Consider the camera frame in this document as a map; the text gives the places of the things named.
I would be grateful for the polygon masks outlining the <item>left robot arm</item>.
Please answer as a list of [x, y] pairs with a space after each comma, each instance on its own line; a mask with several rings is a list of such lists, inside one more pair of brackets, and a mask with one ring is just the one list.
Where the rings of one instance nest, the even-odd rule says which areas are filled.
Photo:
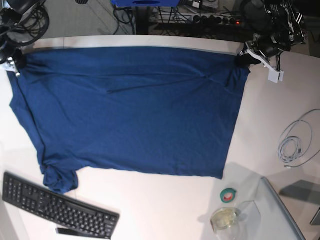
[[267, 24], [263, 30], [258, 30], [252, 25], [252, 20], [247, 18], [246, 7], [249, 3], [249, 0], [242, 1], [239, 12], [253, 30], [253, 40], [244, 44], [243, 50], [235, 58], [235, 64], [240, 68], [258, 64], [269, 67], [271, 58], [275, 57], [276, 66], [271, 69], [279, 72], [282, 53], [306, 43], [304, 16], [292, 0], [263, 0]]

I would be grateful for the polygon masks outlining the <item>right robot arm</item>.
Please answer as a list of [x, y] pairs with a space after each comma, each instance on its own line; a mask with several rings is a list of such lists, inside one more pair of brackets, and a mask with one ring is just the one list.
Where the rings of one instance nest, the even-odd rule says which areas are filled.
[[48, 31], [50, 17], [44, 0], [0, 2], [0, 68], [19, 74], [27, 64], [22, 49], [33, 45]]

